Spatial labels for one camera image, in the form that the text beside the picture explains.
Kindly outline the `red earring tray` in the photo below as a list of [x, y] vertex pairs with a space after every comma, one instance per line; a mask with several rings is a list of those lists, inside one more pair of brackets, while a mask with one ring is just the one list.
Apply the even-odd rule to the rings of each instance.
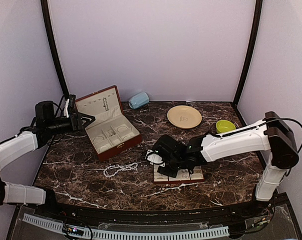
[[190, 183], [201, 183], [204, 182], [204, 176], [203, 176], [203, 171], [200, 166], [196, 166], [194, 168], [193, 174], [190, 174], [188, 170], [186, 169], [181, 169], [177, 172], [176, 177], [168, 177], [166, 175], [160, 174], [157, 172], [158, 170], [158, 165], [153, 166], [154, 170], [154, 183], [155, 184], [162, 184], [162, 185], [168, 185], [168, 184], [190, 184]]

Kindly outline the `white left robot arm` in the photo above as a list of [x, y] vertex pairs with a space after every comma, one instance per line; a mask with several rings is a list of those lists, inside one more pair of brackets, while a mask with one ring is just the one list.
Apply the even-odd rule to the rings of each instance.
[[[0, 173], [22, 156], [47, 145], [53, 136], [83, 130], [95, 121], [94, 116], [78, 112], [73, 96], [66, 100], [61, 116], [57, 115], [55, 106], [51, 100], [36, 104], [36, 115], [31, 125], [0, 142]], [[6, 182], [0, 174], [0, 206], [17, 203], [41, 205], [42, 211], [50, 218], [57, 218], [61, 214], [61, 206], [55, 200], [52, 190]]]

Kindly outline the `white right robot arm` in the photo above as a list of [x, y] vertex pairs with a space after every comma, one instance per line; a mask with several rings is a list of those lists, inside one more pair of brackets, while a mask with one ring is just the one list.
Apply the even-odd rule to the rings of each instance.
[[265, 209], [275, 189], [290, 169], [297, 165], [302, 147], [296, 145], [294, 133], [286, 124], [288, 118], [275, 112], [251, 125], [227, 133], [193, 137], [183, 144], [169, 135], [162, 135], [148, 150], [145, 159], [158, 166], [158, 172], [176, 177], [179, 170], [194, 172], [194, 168], [218, 159], [247, 152], [268, 151], [269, 159], [255, 188], [255, 199], [246, 205], [246, 213], [258, 216]]

